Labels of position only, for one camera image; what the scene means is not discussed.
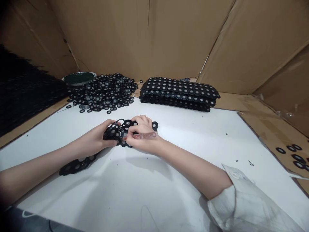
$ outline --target forearm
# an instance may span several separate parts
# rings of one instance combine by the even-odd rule
[[[28,162],[0,172],[0,194],[5,205],[21,196],[74,160],[76,154],[67,145]]]
[[[160,141],[157,155],[183,174],[209,200],[232,185],[226,172],[206,160],[166,141]]]

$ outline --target white sleeve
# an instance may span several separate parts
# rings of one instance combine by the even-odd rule
[[[212,219],[223,231],[304,232],[240,170],[223,167],[233,185],[208,201]]]

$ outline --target button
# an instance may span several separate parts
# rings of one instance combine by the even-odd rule
[[[232,177],[234,177],[235,179],[239,179],[239,178],[243,178],[242,174],[238,173],[238,172],[232,172],[230,171],[230,174]]]

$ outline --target hand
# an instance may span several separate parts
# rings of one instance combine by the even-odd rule
[[[140,150],[156,154],[158,146],[160,146],[160,143],[163,141],[160,136],[157,136],[154,139],[143,140],[136,140],[132,137],[134,132],[137,132],[139,134],[154,132],[154,130],[152,129],[152,120],[150,118],[147,118],[145,115],[135,116],[131,120],[136,121],[138,125],[129,127],[126,139],[127,144]]]
[[[107,119],[67,146],[71,152],[76,154],[77,159],[92,156],[104,148],[116,146],[116,140],[103,140],[103,134],[106,128],[114,122],[115,120]]]

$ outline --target right hand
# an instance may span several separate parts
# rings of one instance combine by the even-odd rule
[[[140,150],[156,154],[160,143],[163,141],[160,136],[153,139],[142,140],[137,140],[132,137],[134,132],[139,134],[154,132],[152,129],[152,120],[147,118],[145,115],[135,116],[131,120],[136,121],[138,125],[129,127],[126,143]]]

